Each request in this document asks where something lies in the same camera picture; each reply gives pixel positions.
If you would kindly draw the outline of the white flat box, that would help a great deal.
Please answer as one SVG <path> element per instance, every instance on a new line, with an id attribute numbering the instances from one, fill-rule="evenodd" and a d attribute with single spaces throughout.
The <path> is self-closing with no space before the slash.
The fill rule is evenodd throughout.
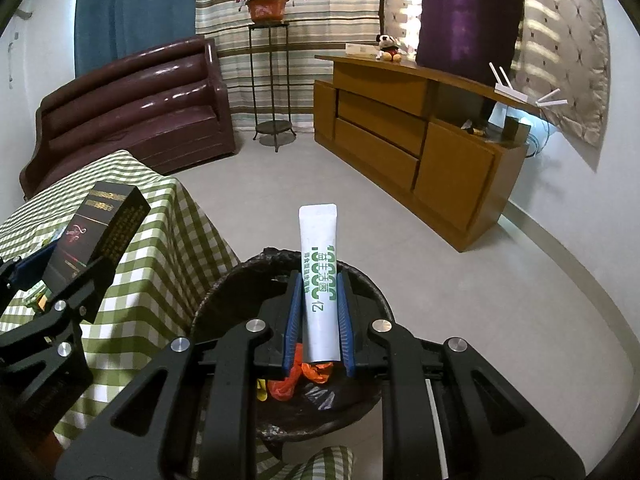
<path id="1" fill-rule="evenodd" d="M 345 54 L 356 58 L 377 58 L 378 47 L 370 44 L 345 44 Z"/>

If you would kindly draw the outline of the wooden TV cabinet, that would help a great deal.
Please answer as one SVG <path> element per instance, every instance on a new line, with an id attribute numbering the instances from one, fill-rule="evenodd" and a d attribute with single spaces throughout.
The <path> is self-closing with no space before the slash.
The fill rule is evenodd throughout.
<path id="1" fill-rule="evenodd" d="M 526 146 L 488 118 L 535 113 L 478 82 L 412 63 L 333 55 L 314 84 L 314 138 L 464 252 L 502 215 Z"/>

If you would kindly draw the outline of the green checkered tablecloth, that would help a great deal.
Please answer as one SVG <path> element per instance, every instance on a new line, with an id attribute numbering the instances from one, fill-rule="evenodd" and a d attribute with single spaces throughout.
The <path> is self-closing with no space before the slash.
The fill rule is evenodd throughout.
<path id="1" fill-rule="evenodd" d="M 96 322 L 81 327 L 94 383 L 55 429 L 64 443 L 81 434 L 165 344 L 188 330 L 206 288 L 236 263 L 183 186 L 125 151 L 92 162 L 18 208 L 2 224 L 2 255 L 28 256 L 54 240 L 99 181 L 136 186 L 151 211 L 119 261 Z"/>

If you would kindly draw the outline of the blue curtain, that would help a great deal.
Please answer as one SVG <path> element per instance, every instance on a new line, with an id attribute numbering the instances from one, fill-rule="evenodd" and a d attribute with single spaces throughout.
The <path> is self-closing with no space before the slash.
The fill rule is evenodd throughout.
<path id="1" fill-rule="evenodd" d="M 195 0 L 76 0 L 75 75 L 195 35 Z"/>

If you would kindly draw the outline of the white wifi router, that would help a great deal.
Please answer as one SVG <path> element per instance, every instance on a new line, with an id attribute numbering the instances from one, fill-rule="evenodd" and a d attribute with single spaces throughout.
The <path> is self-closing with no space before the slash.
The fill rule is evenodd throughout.
<path id="1" fill-rule="evenodd" d="M 555 96 L 560 94 L 560 89 L 554 89 L 540 98 L 534 98 L 523 91 L 516 90 L 501 66 L 496 67 L 491 62 L 488 63 L 488 66 L 496 80 L 494 90 L 500 96 L 506 96 L 514 101 L 532 104 L 540 108 L 563 106 L 568 103 L 568 99 L 554 99 Z"/>

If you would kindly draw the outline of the white green-lettered tube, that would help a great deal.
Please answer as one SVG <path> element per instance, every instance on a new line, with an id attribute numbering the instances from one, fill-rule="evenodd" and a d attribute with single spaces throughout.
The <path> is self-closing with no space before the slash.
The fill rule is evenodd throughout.
<path id="1" fill-rule="evenodd" d="M 337 206 L 301 206 L 298 222 L 304 285 L 305 361 L 336 362 L 341 359 L 335 248 Z"/>

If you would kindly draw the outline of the orange trash in bin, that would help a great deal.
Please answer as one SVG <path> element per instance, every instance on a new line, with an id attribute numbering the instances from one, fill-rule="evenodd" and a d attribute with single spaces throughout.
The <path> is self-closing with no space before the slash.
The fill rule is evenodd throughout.
<path id="1" fill-rule="evenodd" d="M 305 377 L 313 384 L 326 384 L 333 372 L 333 363 L 307 363 L 303 361 L 304 346 L 299 342 L 296 344 L 294 363 L 288 373 L 288 377 L 279 380 L 270 380 L 267 382 L 267 390 L 274 400 L 286 402 L 294 396 L 295 388 L 300 378 Z"/>

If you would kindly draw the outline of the small dark box on cabinet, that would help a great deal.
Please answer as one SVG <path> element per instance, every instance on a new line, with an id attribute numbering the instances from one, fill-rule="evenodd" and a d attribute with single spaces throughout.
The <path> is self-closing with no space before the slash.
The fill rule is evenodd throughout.
<path id="1" fill-rule="evenodd" d="M 501 140 L 514 145 L 524 145 L 527 142 L 532 125 L 525 119 L 506 116 L 504 120 Z"/>

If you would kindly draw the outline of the black carton box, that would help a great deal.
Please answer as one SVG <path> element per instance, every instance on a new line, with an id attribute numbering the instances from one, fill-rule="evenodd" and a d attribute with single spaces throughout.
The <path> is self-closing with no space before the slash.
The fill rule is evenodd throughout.
<path id="1" fill-rule="evenodd" d="M 58 238 L 43 283 L 55 295 L 102 256 L 117 266 L 149 211 L 136 186 L 96 182 Z"/>

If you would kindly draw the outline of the black trash bin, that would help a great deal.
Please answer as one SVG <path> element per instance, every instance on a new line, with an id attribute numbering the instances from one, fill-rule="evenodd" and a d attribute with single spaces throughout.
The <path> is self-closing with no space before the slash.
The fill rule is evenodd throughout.
<path id="1" fill-rule="evenodd" d="M 293 344 L 303 342 L 304 307 L 295 307 L 293 301 L 303 300 L 304 294 L 296 292 L 291 278 L 301 270 L 299 252 L 273 247 L 238 264 L 205 295 L 195 313 L 191 336 L 197 342 L 218 339 L 242 322 L 270 314 L 283 300 L 279 313 L 266 318 L 273 327 L 276 371 L 282 372 L 294 363 Z M 358 422 L 381 396 L 378 378 L 351 378 L 342 364 L 336 364 L 324 385 L 302 377 L 291 400 L 281 402 L 268 396 L 259 401 L 256 434 L 269 443 L 318 438 Z"/>

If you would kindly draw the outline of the dark red leather sofa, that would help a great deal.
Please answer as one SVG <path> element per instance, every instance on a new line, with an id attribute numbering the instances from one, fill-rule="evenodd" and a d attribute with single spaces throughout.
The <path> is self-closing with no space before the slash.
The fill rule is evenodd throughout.
<path id="1" fill-rule="evenodd" d="M 236 153 L 213 39 L 194 36 L 130 54 L 45 96 L 34 154 L 20 174 L 23 194 L 32 198 L 119 150 L 159 174 Z"/>

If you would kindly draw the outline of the dark purple curtain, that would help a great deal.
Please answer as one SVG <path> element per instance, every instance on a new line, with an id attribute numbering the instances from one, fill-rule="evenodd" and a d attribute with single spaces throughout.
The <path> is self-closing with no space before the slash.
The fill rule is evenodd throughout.
<path id="1" fill-rule="evenodd" d="M 422 0 L 416 64 L 489 87 L 514 57 L 524 0 Z"/>

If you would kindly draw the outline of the black metal plant stand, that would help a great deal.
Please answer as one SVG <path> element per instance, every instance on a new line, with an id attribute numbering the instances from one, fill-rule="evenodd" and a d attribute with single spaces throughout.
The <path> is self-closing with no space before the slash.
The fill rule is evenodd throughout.
<path id="1" fill-rule="evenodd" d="M 286 118 L 278 119 L 276 117 L 276 88 L 280 87 L 280 84 L 276 83 L 277 77 L 274 72 L 274 55 L 277 53 L 276 45 L 274 44 L 274 31 L 277 28 L 284 30 L 284 56 L 285 56 L 285 94 L 286 94 Z M 273 140 L 273 149 L 276 153 L 280 150 L 279 136 L 282 133 L 291 133 L 293 138 L 296 138 L 297 133 L 293 126 L 293 114 L 292 114 L 292 98 L 291 98 L 291 65 L 290 65 L 290 24 L 287 21 L 280 22 L 260 22 L 250 24 L 248 26 L 248 52 L 250 52 L 250 84 L 252 85 L 252 104 L 253 104 L 253 116 L 254 116 L 254 136 L 253 140 L 257 140 L 260 136 L 270 136 Z M 254 49 L 253 36 L 254 32 L 265 29 L 267 32 L 267 45 L 266 55 L 268 61 L 268 82 L 269 82 L 269 99 L 270 99 L 270 118 L 267 120 L 260 120 L 258 113 L 257 102 L 257 86 L 256 86 L 256 70 L 254 62 Z"/>

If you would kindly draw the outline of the Mickey Mouse plush toy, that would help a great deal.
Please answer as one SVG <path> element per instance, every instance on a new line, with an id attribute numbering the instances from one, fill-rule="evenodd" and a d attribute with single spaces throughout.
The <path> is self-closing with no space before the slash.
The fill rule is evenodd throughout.
<path id="1" fill-rule="evenodd" d="M 376 59 L 378 61 L 399 63 L 402 59 L 398 41 L 390 35 L 381 34 L 376 36 L 378 43 L 378 53 Z"/>

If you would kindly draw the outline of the patterned beige curtain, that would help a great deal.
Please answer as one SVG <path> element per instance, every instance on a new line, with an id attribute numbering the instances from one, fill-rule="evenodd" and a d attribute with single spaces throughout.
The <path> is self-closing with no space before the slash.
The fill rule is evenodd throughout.
<path id="1" fill-rule="evenodd" d="M 416 55 L 422 0 L 385 0 L 385 26 Z M 524 0 L 511 66 L 515 88 L 534 98 L 560 89 L 544 117 L 591 146 L 602 142 L 610 97 L 610 40 L 603 0 Z"/>

